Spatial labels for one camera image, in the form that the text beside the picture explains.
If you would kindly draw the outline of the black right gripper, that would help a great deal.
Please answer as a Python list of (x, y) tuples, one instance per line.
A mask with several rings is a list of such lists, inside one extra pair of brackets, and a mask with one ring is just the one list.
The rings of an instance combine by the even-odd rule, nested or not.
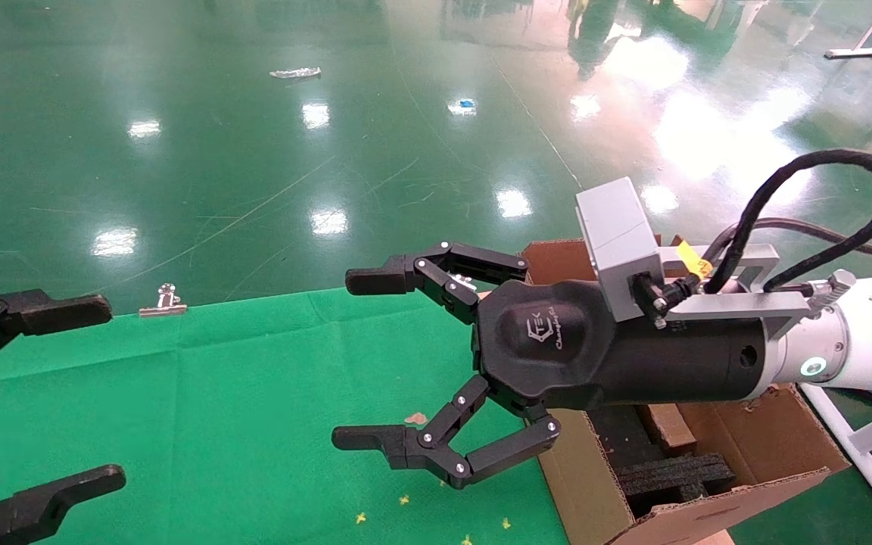
[[(346, 270), (349, 294), (419, 291), (461, 323), (475, 323), (482, 376), (471, 377), (421, 430), (339, 425), (332, 444), (376, 450), (393, 470), (426, 470), (462, 490), (553, 447), (562, 427), (547, 408), (742, 400), (760, 384), (766, 338), (758, 318), (686, 320), (663, 329), (644, 316), (619, 322), (598, 282), (526, 284), (528, 270), (518, 255), (453, 242)], [(467, 277), (502, 285), (481, 301)], [(525, 427), (469, 454), (454, 451), (450, 442), (494, 394), (502, 406), (516, 407)]]

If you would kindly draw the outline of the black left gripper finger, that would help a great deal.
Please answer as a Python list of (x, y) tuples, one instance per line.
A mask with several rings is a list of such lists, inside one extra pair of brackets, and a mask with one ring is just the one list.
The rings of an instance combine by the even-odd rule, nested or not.
[(110, 322), (110, 301), (100, 294), (55, 300), (41, 289), (0, 294), (0, 350), (15, 338), (41, 337)]
[(31, 544), (51, 538), (75, 505), (125, 486), (124, 469), (104, 465), (12, 494), (0, 500), (0, 544)]

